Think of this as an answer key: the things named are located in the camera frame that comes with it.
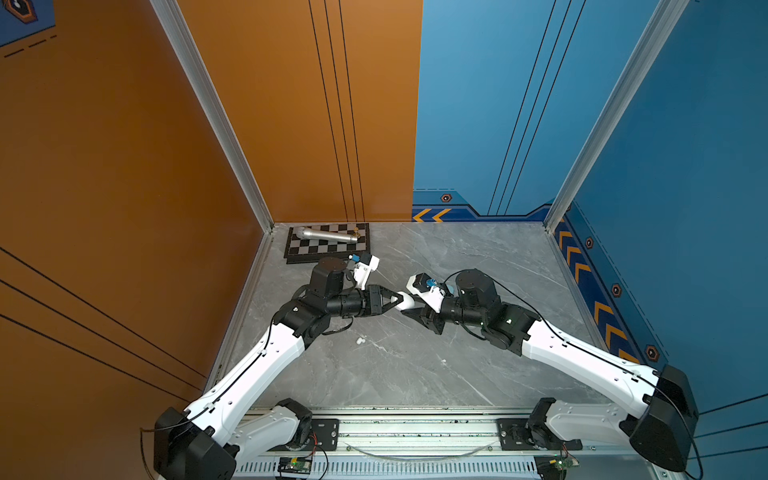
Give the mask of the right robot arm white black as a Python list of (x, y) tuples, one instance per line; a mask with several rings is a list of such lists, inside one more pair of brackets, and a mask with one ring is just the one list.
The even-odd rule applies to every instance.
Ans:
[(586, 440), (632, 448), (645, 460), (685, 472), (698, 455), (699, 412), (687, 375), (615, 356), (554, 327), (537, 311), (503, 301), (498, 283), (477, 269), (463, 270), (454, 289), (426, 273), (409, 278), (409, 294), (422, 302), (418, 320), (435, 333), (447, 322), (477, 326), (501, 350), (548, 365), (607, 398), (574, 404), (542, 398), (526, 422), (540, 449), (567, 450)]

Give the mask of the white earbud charging case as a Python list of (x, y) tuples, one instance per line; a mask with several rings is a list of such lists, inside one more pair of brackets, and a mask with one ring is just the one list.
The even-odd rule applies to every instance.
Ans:
[(398, 311), (415, 309), (416, 301), (406, 292), (399, 292), (400, 302), (395, 306)]

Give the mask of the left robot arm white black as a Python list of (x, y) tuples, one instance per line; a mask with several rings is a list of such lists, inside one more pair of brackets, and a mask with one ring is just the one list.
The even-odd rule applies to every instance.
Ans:
[(273, 315), (266, 333), (216, 385), (184, 410), (168, 408), (150, 432), (153, 469), (162, 479), (230, 479), (239, 456), (273, 448), (311, 445), (312, 413), (292, 399), (268, 413), (243, 420), (254, 402), (294, 360), (329, 328), (333, 318), (379, 316), (414, 304), (406, 292), (370, 284), (377, 260), (326, 257)]

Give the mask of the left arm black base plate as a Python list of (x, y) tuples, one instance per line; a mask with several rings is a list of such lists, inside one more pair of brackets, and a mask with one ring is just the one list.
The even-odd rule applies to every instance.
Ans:
[(269, 450), (270, 453), (299, 451), (311, 453), (315, 448), (315, 441), (326, 452), (337, 449), (339, 439), (340, 420), (338, 418), (320, 418), (311, 421), (311, 430), (304, 443), (298, 446), (280, 445)]

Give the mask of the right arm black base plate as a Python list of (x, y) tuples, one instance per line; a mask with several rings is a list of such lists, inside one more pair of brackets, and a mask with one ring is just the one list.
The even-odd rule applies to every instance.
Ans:
[(503, 451), (583, 449), (581, 440), (565, 441), (555, 435), (544, 423), (531, 423), (522, 418), (496, 420), (498, 436)]

